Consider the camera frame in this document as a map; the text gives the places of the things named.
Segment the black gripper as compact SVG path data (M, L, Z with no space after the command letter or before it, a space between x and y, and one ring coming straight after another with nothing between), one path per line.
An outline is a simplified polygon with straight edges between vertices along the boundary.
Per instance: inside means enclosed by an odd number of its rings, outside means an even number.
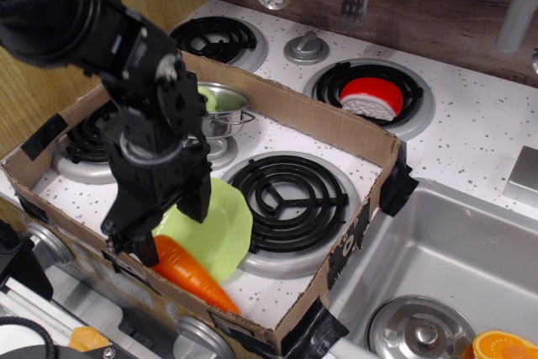
M172 206L198 223L207 215L211 198L209 145L200 131L193 141L181 138L160 155L137 154L118 131L103 131L108 164L118 185L102 232L114 254L134 254L145 267L160 260L151 231Z

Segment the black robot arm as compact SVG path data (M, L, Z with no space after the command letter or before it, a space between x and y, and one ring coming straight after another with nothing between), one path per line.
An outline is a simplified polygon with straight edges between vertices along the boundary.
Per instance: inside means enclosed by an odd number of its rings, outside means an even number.
M1 0L1 45L32 66L100 78L118 110L101 128L118 184L101 229L113 253L157 264L163 214L203 221L211 194L206 103L175 42L121 0Z

